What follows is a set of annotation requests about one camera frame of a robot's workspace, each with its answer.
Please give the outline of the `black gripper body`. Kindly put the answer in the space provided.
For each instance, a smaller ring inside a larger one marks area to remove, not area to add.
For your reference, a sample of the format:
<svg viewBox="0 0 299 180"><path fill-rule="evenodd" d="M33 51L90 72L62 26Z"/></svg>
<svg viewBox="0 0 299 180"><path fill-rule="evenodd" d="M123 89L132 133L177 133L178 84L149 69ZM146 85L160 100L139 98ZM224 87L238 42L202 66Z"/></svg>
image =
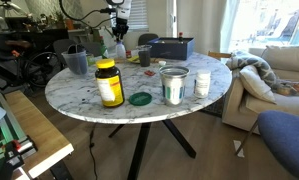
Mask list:
<svg viewBox="0 0 299 180"><path fill-rule="evenodd" d="M129 26L127 25L128 20L117 18L116 25L112 28L113 34L116 37L116 41L119 42L123 39L123 36L127 33Z"/></svg>

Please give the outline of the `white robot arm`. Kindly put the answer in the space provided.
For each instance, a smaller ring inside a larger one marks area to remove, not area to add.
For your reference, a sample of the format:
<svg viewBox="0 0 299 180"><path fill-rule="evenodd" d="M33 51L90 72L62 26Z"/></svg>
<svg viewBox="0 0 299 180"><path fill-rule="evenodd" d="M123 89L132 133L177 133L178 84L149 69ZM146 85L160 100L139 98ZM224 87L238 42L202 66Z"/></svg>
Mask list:
<svg viewBox="0 0 299 180"><path fill-rule="evenodd" d="M116 9L116 25L112 28L117 41L121 41L127 33L132 0L106 0L109 5Z"/></svg>

